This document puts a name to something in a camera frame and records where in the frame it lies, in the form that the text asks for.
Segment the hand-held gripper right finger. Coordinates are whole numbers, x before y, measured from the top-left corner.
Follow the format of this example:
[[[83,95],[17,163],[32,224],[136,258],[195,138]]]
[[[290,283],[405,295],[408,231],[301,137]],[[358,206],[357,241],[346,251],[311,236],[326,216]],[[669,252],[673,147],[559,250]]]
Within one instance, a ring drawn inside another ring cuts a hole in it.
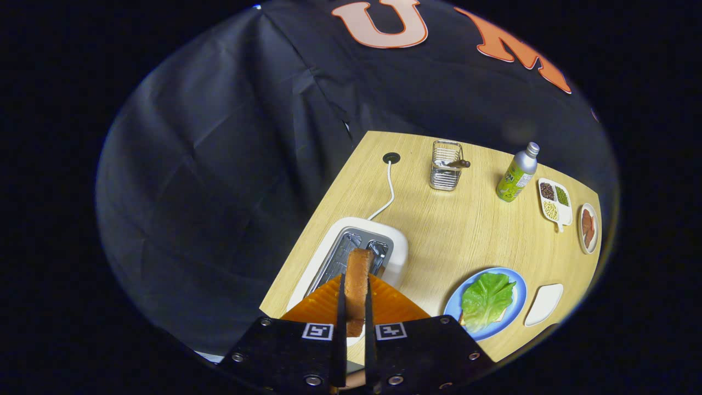
[[[494,372],[494,361],[451,315],[378,324],[366,295],[365,392],[457,393]]]

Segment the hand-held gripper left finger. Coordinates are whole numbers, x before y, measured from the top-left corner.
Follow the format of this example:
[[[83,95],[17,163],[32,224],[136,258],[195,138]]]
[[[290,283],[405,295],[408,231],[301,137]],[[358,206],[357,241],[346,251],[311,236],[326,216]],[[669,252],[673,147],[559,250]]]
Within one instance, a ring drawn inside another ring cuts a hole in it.
[[[338,393],[348,362],[345,277],[334,324],[260,317],[226,353],[220,373],[256,393]]]

